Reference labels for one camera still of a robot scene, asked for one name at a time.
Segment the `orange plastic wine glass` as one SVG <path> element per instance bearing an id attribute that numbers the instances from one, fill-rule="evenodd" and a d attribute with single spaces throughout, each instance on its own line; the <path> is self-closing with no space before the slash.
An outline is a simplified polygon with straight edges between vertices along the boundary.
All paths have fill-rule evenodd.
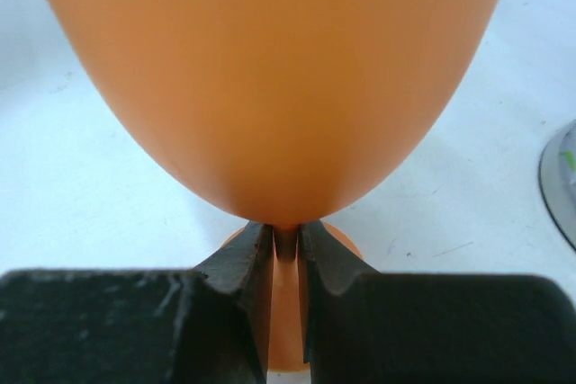
<path id="1" fill-rule="evenodd" d="M 294 228 L 425 137 L 498 0 L 48 0 L 122 126 L 230 214 Z"/>

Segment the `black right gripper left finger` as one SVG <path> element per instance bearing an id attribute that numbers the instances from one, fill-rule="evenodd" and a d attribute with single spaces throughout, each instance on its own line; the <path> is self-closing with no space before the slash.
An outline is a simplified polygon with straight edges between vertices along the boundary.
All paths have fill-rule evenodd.
<path id="1" fill-rule="evenodd" d="M 273 233 L 251 222 L 192 268 L 1 279 L 4 383 L 263 383 Z"/>

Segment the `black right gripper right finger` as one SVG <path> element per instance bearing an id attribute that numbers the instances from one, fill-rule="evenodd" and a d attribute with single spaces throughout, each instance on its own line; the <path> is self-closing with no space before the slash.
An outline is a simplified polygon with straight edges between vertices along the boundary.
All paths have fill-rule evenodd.
<path id="1" fill-rule="evenodd" d="M 574 382 L 575 309 L 553 281 L 378 272 L 318 221 L 299 235 L 313 382 Z"/>

